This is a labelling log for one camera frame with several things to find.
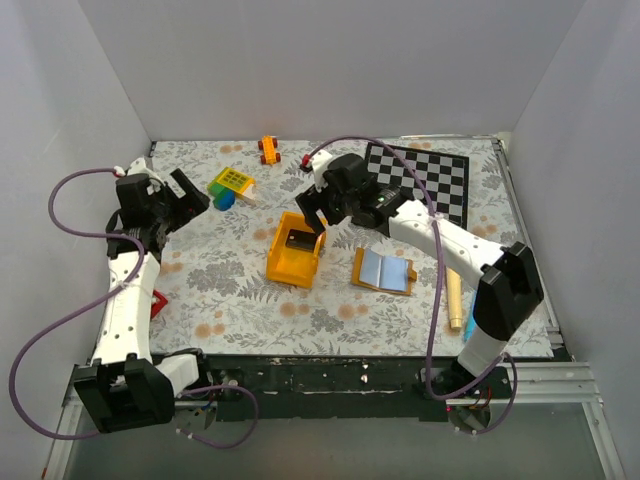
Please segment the tan leather card holder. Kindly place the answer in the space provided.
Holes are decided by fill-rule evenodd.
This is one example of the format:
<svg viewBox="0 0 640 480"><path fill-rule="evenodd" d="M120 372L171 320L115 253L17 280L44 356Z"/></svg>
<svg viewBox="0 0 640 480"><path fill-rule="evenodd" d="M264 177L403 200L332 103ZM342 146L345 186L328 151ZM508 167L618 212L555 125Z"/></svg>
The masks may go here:
<svg viewBox="0 0 640 480"><path fill-rule="evenodd" d="M351 283L392 295L410 296L417 281L413 261L386 256L358 247L354 258Z"/></svg>

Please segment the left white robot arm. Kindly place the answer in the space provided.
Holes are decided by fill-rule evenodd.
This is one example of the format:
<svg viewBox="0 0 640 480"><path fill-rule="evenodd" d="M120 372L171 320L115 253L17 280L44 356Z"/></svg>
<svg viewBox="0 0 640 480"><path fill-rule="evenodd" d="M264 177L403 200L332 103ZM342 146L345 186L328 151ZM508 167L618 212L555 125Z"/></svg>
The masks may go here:
<svg viewBox="0 0 640 480"><path fill-rule="evenodd" d="M75 368L73 386L102 433L169 422L181 393L205 398L211 373L200 353L184 350L155 363L150 350L152 310L162 251L169 234L209 207L208 197L179 169L171 173L177 195L157 174L132 166L116 181L120 204L105 231L110 285L101 331L89 365Z"/></svg>

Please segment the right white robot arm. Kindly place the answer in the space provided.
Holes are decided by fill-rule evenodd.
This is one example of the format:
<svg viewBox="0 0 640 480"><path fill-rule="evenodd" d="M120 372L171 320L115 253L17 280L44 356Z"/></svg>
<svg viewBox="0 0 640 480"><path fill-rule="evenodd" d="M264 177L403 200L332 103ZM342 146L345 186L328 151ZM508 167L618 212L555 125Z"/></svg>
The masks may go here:
<svg viewBox="0 0 640 480"><path fill-rule="evenodd" d="M314 184L296 202L316 234L351 218L441 261L475 289L476 328L443 379L464 397L479 395L489 384L486 370L544 299L532 250L484 240L429 213L399 187L380 184L357 154L320 151L304 156L301 168Z"/></svg>

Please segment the dark credit card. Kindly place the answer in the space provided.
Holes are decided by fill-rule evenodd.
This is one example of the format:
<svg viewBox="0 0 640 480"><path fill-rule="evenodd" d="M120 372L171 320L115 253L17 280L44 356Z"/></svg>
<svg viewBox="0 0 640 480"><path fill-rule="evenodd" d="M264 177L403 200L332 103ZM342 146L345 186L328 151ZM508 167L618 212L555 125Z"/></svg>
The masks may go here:
<svg viewBox="0 0 640 480"><path fill-rule="evenodd" d="M286 236L285 246L289 249L313 252L317 242L317 235L311 231L290 229Z"/></svg>

